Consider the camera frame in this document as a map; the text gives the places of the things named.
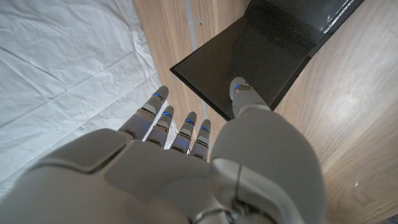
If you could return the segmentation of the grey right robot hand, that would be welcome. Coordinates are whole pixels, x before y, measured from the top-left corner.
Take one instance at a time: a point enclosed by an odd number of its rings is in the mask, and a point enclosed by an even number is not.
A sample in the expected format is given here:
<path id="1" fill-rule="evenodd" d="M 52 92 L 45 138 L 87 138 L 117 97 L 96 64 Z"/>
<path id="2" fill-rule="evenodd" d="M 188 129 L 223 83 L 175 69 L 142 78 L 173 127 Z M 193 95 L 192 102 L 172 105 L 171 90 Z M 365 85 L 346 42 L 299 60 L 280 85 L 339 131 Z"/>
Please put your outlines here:
<path id="1" fill-rule="evenodd" d="M 245 79 L 234 118 L 210 142 L 189 113 L 165 147 L 174 110 L 160 87 L 118 130 L 99 129 L 38 160 L 1 200 L 2 223 L 323 223 L 319 161 L 300 131 Z"/>

